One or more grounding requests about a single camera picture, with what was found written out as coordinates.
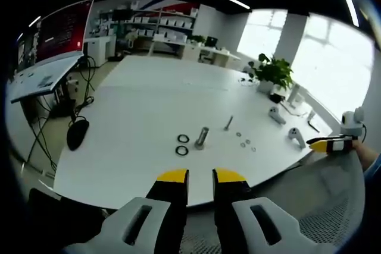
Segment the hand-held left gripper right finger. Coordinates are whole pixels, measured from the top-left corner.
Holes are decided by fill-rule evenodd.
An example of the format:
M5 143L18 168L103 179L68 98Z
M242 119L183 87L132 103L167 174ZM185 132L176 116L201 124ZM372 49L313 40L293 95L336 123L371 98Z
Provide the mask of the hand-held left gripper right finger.
M213 169L214 221L222 253L335 253L303 235L296 218L256 197L242 175Z

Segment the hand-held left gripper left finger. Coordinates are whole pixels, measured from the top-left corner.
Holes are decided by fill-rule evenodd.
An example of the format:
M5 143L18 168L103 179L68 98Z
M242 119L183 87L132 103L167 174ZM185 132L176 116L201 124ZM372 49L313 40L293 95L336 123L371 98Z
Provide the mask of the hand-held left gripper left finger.
M186 225L187 169L159 175L145 197L135 197L102 223L99 234L63 253L178 253Z

